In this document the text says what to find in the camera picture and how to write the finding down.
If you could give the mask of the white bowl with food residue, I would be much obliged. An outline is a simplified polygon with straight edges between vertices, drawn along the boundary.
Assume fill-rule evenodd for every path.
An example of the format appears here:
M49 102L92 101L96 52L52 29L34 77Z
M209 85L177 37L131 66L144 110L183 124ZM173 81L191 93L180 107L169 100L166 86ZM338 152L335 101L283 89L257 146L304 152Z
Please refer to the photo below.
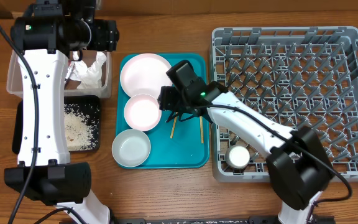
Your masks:
M132 128L140 131L150 131L160 122L162 111L157 100L147 94L131 97L124 107L124 119Z

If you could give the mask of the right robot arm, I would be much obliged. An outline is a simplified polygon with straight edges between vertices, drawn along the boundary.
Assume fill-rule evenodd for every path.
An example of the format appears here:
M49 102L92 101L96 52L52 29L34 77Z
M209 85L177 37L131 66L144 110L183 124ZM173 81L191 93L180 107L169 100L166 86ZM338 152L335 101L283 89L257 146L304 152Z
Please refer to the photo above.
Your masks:
M245 105L217 81L206 83L192 64L182 60L170 68L172 86L163 86L160 109L169 119L188 114L226 128L252 146L266 161L270 183L282 200L279 223L314 223L313 210L334 177L331 162L317 133L293 129Z

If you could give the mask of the red snack wrapper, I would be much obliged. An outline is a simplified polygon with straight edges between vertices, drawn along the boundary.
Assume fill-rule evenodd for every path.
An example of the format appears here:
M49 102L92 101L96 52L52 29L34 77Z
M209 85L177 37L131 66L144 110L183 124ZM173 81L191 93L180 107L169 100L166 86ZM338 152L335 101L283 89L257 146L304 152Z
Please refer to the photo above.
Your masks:
M65 85L67 84L68 80L70 79L71 73L74 69L75 64L73 62L69 62L67 74L65 76Z

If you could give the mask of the wooden chopstick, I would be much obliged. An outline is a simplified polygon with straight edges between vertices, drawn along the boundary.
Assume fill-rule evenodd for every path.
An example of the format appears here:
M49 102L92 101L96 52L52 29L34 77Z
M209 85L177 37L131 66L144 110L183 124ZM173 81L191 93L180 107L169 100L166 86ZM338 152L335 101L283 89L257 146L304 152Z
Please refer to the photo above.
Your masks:
M172 130L171 130L171 133L170 133L170 139L173 139L173 136L174 136L174 133L175 133L175 127L176 127L176 123L177 123L177 118L178 117L175 117L174 120L173 120Z
M201 144L204 144L204 131L203 131L203 118L202 118L202 116L199 117L199 121L200 121L200 140L201 140Z

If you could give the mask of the white napkin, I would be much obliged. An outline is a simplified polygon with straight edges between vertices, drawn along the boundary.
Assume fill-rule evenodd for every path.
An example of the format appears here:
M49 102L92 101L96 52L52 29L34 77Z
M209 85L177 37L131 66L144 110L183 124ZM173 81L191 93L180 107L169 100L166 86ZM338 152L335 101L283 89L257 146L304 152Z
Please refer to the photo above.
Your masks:
M75 66L69 80L80 82L77 89L101 88L102 66L106 61L106 54L97 52L95 61L88 67L83 60L80 60L78 52L73 52L73 60L71 62Z

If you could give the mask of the large white plate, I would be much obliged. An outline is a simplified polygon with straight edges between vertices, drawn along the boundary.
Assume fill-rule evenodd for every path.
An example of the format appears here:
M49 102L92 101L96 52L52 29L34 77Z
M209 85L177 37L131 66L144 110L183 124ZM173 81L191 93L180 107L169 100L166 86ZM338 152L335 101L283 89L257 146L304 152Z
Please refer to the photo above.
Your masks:
M172 81L166 74L171 67L170 63L160 55L136 55L121 69L121 87L129 97L147 94L158 98L162 86L172 86Z

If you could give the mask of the shallow grey-white bowl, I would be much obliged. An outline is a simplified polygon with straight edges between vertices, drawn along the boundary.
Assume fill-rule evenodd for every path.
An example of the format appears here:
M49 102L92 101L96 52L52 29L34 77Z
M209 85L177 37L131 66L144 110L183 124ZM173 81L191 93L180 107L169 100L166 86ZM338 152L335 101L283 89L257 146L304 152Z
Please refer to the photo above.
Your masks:
M151 142L144 132L127 129L114 138L111 152L114 160L120 166L137 167L149 157Z

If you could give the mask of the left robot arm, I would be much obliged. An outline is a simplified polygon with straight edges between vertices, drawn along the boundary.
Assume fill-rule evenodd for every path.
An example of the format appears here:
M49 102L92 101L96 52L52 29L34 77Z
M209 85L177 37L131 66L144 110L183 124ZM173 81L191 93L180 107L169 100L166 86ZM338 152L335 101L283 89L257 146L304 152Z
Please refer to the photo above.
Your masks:
M91 190L87 162L71 163L64 125L64 86L71 52L113 52L115 21L96 19L96 1L36 1L4 34L22 75L22 138L17 165L5 184L29 198L67 212L77 223L116 223Z

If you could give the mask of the small white cup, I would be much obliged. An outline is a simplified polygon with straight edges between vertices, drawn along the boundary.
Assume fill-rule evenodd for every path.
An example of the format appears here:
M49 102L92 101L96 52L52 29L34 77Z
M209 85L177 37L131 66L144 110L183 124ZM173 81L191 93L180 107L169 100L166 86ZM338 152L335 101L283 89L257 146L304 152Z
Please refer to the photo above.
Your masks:
M235 145L226 151L225 160L229 167L243 169L250 161L250 154L246 147Z

